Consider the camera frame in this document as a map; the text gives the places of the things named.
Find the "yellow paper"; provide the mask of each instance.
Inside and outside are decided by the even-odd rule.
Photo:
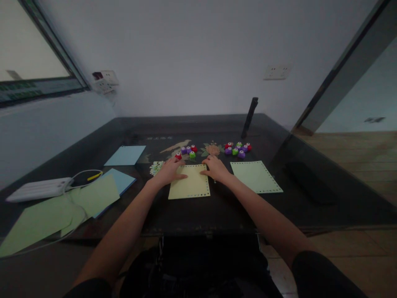
[[[201,171],[205,170],[207,170],[207,167],[203,164],[180,166],[177,173],[188,175],[188,178],[171,183],[168,199],[210,196],[208,177],[200,174]]]
[[[283,192],[262,161],[231,162],[234,175],[256,193]]]
[[[0,257],[16,253],[70,225],[72,208],[64,196],[26,208],[0,247]]]
[[[67,195],[72,202],[84,208],[87,214],[85,220],[103,211],[120,198],[113,175],[105,176],[84,188],[74,189]],[[75,229],[83,220],[80,208],[75,206],[73,211],[72,223],[62,229],[61,237]]]

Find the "floor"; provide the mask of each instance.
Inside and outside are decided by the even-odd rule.
[[[395,297],[397,292],[397,230],[341,231],[311,237],[328,257],[370,298]],[[141,238],[124,268],[158,238]],[[270,245],[261,243],[274,282],[284,297],[298,297],[294,278]],[[26,256],[0,262],[0,297],[62,297],[93,248],[56,243]],[[116,284],[120,290],[122,280]]]
[[[397,132],[295,135],[397,206]]]
[[[397,132],[318,133],[295,135],[349,171],[397,206]],[[369,297],[397,292],[397,230],[342,231],[311,237],[311,241]],[[273,258],[277,253],[265,247]],[[272,261],[286,297],[294,283],[283,261]]]
[[[395,297],[397,293],[397,230],[340,231],[310,237],[318,250],[349,277],[369,298]],[[158,238],[145,238],[142,249],[157,245]],[[270,274],[284,297],[296,298],[297,287],[287,264],[271,245],[261,241]],[[123,272],[139,254],[133,251]]]

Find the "forearm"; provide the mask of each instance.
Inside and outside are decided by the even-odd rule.
[[[316,250],[309,239],[284,215],[231,175],[223,182],[237,197],[259,232],[270,242],[291,268],[296,255]]]
[[[146,215],[160,186],[149,180],[142,191],[110,228],[84,265],[74,286],[92,278],[103,278],[111,286],[140,236]]]

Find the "blue paper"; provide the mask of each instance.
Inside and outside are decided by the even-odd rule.
[[[133,166],[146,146],[121,146],[105,166]]]
[[[113,178],[116,182],[117,192],[120,196],[136,181],[134,177],[128,176],[127,174],[119,172],[113,168],[103,174],[102,177],[99,178],[99,180],[103,177],[106,177],[107,175],[113,175]],[[95,214],[93,218],[97,218],[98,216],[100,216],[107,208],[109,208],[109,206],[101,212]]]

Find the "black sleeve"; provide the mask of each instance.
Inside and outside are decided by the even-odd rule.
[[[367,297],[330,260],[317,252],[299,253],[292,264],[292,274],[299,298]]]
[[[111,298],[112,288],[104,279],[89,279],[67,292],[64,298]]]

